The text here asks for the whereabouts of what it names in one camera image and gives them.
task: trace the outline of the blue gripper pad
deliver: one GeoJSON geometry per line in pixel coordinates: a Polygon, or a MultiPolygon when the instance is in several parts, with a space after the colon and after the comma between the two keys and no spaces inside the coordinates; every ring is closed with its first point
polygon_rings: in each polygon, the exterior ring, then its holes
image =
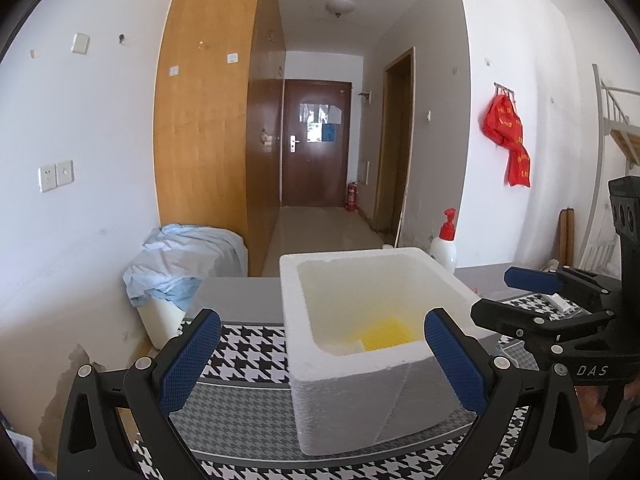
{"type": "Polygon", "coordinates": [[[437,311],[427,314],[424,336],[462,407],[478,415],[484,413],[488,402],[484,377],[437,311]]]}
{"type": "Polygon", "coordinates": [[[220,316],[212,311],[164,374],[158,396],[158,405],[164,415],[168,416],[184,407],[220,342],[221,331],[220,316]]]}
{"type": "Polygon", "coordinates": [[[529,290],[538,294],[557,294],[562,289],[562,281],[552,272],[511,267],[504,273],[504,283],[511,288],[529,290]]]}

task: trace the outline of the white wall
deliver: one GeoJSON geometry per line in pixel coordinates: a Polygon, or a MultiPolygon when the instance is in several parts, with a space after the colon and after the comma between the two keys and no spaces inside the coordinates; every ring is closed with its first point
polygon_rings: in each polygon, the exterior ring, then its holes
{"type": "MultiPolygon", "coordinates": [[[[573,39],[579,76],[580,161],[577,167],[579,186],[575,195],[576,246],[584,238],[591,207],[596,177],[598,150],[598,106],[592,65],[600,67],[605,82],[610,85],[640,90],[640,54],[604,0],[551,0],[566,17],[573,39]]],[[[633,124],[640,124],[640,98],[617,94],[625,114],[633,124]]],[[[606,170],[602,193],[608,196],[606,180],[624,175],[624,156],[612,139],[606,140],[606,170]]],[[[601,232],[605,238],[613,234],[610,210],[605,210],[607,200],[596,215],[596,223],[606,217],[606,228],[601,232]]],[[[596,235],[600,227],[595,228],[596,235]]]]}
{"type": "Polygon", "coordinates": [[[326,52],[287,52],[285,79],[340,81],[353,85],[351,94],[351,125],[347,182],[358,177],[360,150],[360,117],[362,114],[362,56],[329,54],[326,52]]]}
{"type": "Polygon", "coordinates": [[[463,0],[471,120],[458,220],[458,266],[548,259],[578,183],[578,75],[564,16],[549,0],[463,0]],[[532,189],[505,184],[508,152],[481,132],[494,82],[516,92],[532,189]]]}
{"type": "Polygon", "coordinates": [[[462,0],[420,0],[365,57],[364,88],[373,103],[362,117],[360,160],[370,162],[369,185],[360,184],[360,206],[371,218],[382,126],[385,67],[415,47],[414,147],[401,244],[428,248],[458,208],[465,176],[469,130],[469,52],[462,0]],[[427,121],[432,111],[431,122],[427,121]]]}
{"type": "Polygon", "coordinates": [[[121,368],[145,338],[122,273],[158,226],[152,120],[170,2],[44,0],[0,64],[0,406],[37,442],[77,345],[121,368]],[[91,36],[87,56],[70,51],[76,32],[91,36]],[[67,159],[76,182],[41,194],[38,168],[67,159]]]}

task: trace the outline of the das logo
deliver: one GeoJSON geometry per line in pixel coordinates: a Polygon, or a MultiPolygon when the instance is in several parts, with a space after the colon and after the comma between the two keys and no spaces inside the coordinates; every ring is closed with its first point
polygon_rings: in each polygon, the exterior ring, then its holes
{"type": "Polygon", "coordinates": [[[579,377],[579,376],[587,375],[587,376],[595,377],[597,375],[598,377],[602,377],[607,375],[607,370],[609,370],[608,366],[603,366],[599,370],[597,366],[594,366],[587,373],[587,367],[581,366],[580,368],[578,368],[578,373],[576,374],[576,376],[579,377]]]}

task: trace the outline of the yellow sponge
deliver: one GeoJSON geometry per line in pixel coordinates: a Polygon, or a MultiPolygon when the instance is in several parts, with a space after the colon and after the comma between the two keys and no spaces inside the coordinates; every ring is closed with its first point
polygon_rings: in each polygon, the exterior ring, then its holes
{"type": "Polygon", "coordinates": [[[367,352],[418,341],[409,327],[397,317],[388,317],[367,328],[358,339],[367,352]]]}

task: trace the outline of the red bag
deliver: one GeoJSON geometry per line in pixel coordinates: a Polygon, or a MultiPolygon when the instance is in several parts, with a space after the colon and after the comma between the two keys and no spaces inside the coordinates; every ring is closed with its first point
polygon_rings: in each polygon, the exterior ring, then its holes
{"type": "Polygon", "coordinates": [[[508,95],[496,95],[484,118],[482,132],[509,150],[507,182],[511,186],[531,187],[531,159],[523,145],[522,123],[508,95]]]}

